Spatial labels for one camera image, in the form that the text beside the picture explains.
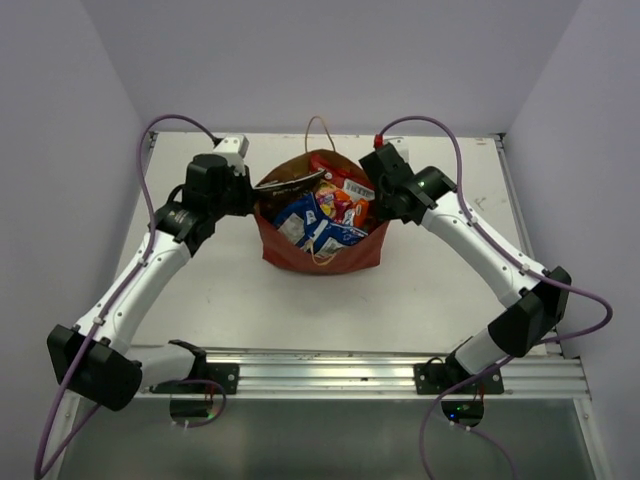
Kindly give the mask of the red white chips bag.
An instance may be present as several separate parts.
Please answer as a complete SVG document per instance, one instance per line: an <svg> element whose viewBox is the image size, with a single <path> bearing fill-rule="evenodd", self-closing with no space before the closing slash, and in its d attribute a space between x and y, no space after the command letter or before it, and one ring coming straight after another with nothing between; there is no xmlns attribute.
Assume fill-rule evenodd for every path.
<svg viewBox="0 0 640 480"><path fill-rule="evenodd" d="M342 157L327 157L313 153L310 158L313 172L323 170L324 179L344 191L353 201L375 199L373 185L362 170Z"/></svg>

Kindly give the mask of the red paper bag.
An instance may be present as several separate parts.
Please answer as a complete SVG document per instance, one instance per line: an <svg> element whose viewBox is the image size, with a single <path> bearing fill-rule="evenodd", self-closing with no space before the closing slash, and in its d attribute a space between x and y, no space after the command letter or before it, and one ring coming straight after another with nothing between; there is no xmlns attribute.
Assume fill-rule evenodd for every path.
<svg viewBox="0 0 640 480"><path fill-rule="evenodd" d="M375 190L364 171L328 149L304 152L255 187L262 258L295 273L347 274L376 267L389 227L375 217Z"/></svg>

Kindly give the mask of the brown kettle chips bag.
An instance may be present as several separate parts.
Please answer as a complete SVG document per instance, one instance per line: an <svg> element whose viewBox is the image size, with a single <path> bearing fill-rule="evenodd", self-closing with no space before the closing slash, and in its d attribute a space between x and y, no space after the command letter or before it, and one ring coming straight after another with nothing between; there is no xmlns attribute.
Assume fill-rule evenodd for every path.
<svg viewBox="0 0 640 480"><path fill-rule="evenodd" d="M264 209L289 205L311 192L324 179L325 173L321 169L288 180L270 180L259 184L254 188L256 203Z"/></svg>

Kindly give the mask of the blue white snack bag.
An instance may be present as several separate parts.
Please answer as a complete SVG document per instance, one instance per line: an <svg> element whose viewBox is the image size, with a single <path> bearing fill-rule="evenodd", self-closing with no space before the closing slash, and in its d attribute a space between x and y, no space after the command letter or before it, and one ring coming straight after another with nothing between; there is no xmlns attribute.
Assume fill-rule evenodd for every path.
<svg viewBox="0 0 640 480"><path fill-rule="evenodd" d="M368 236L361 229L332 221L320 210L311 193L286 206L276 216L273 226L291 244L322 259L332 257Z"/></svg>

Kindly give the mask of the orange Fox's candy bag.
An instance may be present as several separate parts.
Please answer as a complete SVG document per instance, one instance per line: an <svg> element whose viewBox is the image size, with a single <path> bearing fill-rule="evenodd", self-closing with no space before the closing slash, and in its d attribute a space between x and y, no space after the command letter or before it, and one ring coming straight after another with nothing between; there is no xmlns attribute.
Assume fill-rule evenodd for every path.
<svg viewBox="0 0 640 480"><path fill-rule="evenodd" d="M319 183L314 196L320 210L335 223L356 228L365 226L368 200L354 200L345 191L326 181Z"/></svg>

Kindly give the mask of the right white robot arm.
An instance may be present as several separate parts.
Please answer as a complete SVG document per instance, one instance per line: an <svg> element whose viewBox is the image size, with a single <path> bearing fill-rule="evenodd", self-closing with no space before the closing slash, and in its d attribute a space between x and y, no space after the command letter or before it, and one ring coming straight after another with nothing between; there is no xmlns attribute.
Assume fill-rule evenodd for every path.
<svg viewBox="0 0 640 480"><path fill-rule="evenodd" d="M480 333L444 361L443 380L468 392L481 372L505 357L525 356L562 319L568 292L531 277L531 272L569 284L563 268L546 269L516 249L484 220L460 206L458 186L440 169L415 173L386 144L359 160L375 189L381 220L413 222L448 244L480 275L505 307Z"/></svg>

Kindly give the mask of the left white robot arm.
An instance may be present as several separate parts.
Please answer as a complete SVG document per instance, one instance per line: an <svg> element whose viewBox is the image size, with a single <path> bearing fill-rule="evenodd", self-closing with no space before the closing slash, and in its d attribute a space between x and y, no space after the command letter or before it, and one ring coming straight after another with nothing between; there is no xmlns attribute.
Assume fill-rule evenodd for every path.
<svg viewBox="0 0 640 480"><path fill-rule="evenodd" d="M174 381L185 392L201 390L208 369L200 352L184 342L170 342L148 362L126 354L164 287L214 234L216 223L252 211L243 154L195 156L184 183L153 214L137 254L116 282L72 327L58 325L49 334L59 385L111 411L123 409L149 385Z"/></svg>

